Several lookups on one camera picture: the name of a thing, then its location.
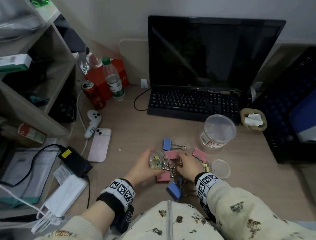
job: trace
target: white tissue paper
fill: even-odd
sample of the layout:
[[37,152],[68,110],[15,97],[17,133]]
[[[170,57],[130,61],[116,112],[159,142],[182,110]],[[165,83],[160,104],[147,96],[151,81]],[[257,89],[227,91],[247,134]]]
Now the white tissue paper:
[[249,114],[248,117],[245,118],[245,124],[248,126],[260,126],[263,124],[263,121],[261,120],[260,114]]

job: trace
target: person's left hand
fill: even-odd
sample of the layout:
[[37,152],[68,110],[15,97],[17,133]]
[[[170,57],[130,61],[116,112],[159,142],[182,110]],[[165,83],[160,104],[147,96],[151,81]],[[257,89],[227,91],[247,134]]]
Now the person's left hand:
[[143,152],[128,174],[124,177],[124,179],[128,180],[133,187],[135,187],[139,183],[143,183],[150,179],[151,177],[157,176],[166,172],[165,170],[157,170],[152,169],[149,166],[149,154],[153,149],[147,149]]

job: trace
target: smartphone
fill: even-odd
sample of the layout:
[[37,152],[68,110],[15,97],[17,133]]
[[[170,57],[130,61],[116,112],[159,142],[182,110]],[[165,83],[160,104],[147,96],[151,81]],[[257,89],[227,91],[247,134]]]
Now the smartphone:
[[90,148],[88,161],[103,162],[106,158],[107,148],[111,138],[111,129],[97,128],[94,132],[92,145]]

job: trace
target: power adapter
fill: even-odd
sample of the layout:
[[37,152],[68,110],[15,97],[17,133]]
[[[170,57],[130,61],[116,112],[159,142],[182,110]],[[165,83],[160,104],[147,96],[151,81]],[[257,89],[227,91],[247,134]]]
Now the power adapter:
[[63,148],[58,157],[79,178],[84,177],[92,169],[90,162],[72,147]]

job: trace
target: wristband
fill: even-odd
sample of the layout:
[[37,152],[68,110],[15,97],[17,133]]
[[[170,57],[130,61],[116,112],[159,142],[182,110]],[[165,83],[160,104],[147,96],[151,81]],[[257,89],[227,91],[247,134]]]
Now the wristband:
[[103,189],[97,201],[105,202],[117,215],[127,211],[134,197],[135,192],[129,181],[117,178]]
[[197,189],[197,195],[205,205],[207,205],[207,193],[210,188],[219,181],[221,180],[212,173],[200,173],[195,177],[194,183]]

